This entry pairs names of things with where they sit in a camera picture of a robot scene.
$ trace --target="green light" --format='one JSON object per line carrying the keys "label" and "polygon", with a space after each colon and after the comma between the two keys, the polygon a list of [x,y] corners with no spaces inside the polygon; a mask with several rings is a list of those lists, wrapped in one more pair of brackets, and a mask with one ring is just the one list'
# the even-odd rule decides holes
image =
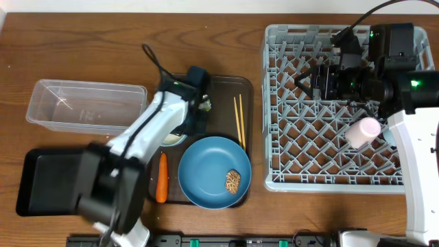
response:
{"label": "green light", "polygon": [[412,80],[411,83],[412,83],[412,86],[414,86],[414,87],[417,87],[420,84],[420,82],[416,81],[416,80]]}

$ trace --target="wooden table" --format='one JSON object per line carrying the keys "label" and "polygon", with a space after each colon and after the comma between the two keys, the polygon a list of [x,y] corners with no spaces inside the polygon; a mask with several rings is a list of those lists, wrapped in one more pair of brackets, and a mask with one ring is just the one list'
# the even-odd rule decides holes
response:
{"label": "wooden table", "polygon": [[[7,15],[0,37],[0,246],[64,246],[72,233],[95,233],[77,216],[19,217],[15,213],[23,158],[30,149],[105,141],[105,137],[52,132],[25,120],[42,78],[146,86],[158,82],[141,51],[149,43],[171,72],[189,66],[236,75],[254,86],[253,178],[238,209],[145,203],[143,223],[154,233],[185,235],[293,235],[300,229],[342,227],[404,235],[404,196],[272,193],[263,187],[260,48],[275,23],[350,24],[347,14],[20,14]],[[428,35],[439,63],[439,16],[372,16],[364,24],[413,22]]]}

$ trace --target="plastic crate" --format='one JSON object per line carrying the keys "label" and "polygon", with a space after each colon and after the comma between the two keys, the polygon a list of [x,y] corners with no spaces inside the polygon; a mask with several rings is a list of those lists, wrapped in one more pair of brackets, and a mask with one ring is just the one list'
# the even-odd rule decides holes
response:
{"label": "plastic crate", "polygon": [[[294,86],[294,78],[316,64],[337,64],[330,37],[345,25],[270,25],[262,43],[264,184],[269,191],[330,193],[404,193],[396,148],[382,132],[356,150],[344,132],[367,117],[346,101],[312,100]],[[369,26],[354,29],[367,61]],[[427,34],[414,29],[416,70],[434,69]],[[375,112],[378,103],[368,102]]]}

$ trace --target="green clip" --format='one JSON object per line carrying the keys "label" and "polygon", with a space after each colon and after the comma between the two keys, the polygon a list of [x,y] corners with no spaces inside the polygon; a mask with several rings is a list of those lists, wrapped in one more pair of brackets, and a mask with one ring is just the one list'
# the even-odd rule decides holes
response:
{"label": "green clip", "polygon": [[279,241],[279,247],[288,247],[288,241],[285,240]]}
{"label": "green clip", "polygon": [[191,239],[190,247],[198,247],[200,245],[200,241],[198,239]]}

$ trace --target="brown food item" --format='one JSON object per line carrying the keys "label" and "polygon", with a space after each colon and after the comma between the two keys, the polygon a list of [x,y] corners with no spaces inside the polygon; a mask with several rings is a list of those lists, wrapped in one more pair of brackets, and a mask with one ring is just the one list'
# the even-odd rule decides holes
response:
{"label": "brown food item", "polygon": [[241,183],[241,175],[235,170],[231,170],[227,173],[226,189],[232,194],[238,192],[239,184]]}

